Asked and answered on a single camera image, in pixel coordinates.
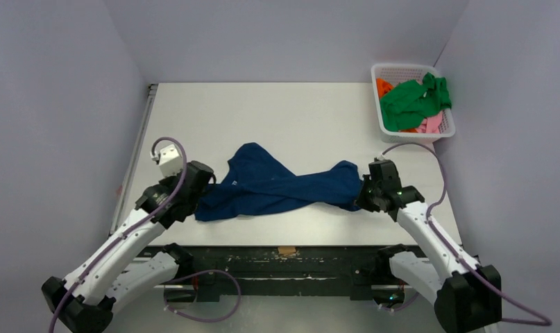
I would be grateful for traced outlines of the navy blue printed t-shirt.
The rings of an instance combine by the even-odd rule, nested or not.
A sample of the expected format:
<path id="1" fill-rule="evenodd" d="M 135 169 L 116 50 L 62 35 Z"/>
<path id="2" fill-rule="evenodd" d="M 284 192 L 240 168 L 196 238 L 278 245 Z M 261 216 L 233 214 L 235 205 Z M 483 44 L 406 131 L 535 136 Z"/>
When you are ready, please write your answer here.
<path id="1" fill-rule="evenodd" d="M 359 210 L 355 201 L 362 181 L 352 162 L 342 160 L 327 171 L 297 176 L 259 144 L 251 142 L 236 151 L 228 166 L 225 178 L 210 185 L 200 199 L 194 213 L 196 220 L 279 214 L 313 203 L 349 212 Z"/>

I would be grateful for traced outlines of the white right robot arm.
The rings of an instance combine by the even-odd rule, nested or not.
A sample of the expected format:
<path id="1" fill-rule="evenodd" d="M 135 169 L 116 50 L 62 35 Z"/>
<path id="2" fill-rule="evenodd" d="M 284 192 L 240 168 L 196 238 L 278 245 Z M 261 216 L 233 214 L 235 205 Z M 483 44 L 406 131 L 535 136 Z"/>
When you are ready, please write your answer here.
<path id="1" fill-rule="evenodd" d="M 402 244 L 383 248 L 373 272 L 406 282 L 428 300 L 445 332 L 472 332 L 500 322 L 500 273 L 481 266 L 440 229 L 420 192 L 402 185 L 394 162 L 376 158 L 369 164 L 356 204 L 388 214 L 423 251 L 418 257 Z"/>

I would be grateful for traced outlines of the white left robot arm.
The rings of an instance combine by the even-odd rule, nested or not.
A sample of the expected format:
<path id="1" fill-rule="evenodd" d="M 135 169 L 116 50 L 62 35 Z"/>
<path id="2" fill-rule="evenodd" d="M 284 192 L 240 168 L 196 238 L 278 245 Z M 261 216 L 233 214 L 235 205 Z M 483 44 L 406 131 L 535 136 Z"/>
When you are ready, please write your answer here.
<path id="1" fill-rule="evenodd" d="M 213 179 L 197 161 L 162 171 L 147 187 L 117 231 L 83 264 L 64 278 L 50 277 L 42 293 L 54 320 L 71 332 L 103 332 L 113 316 L 141 293 L 194 272 L 194 258 L 178 244 L 162 247 L 149 261 L 128 265 L 175 222 L 191 216 Z"/>

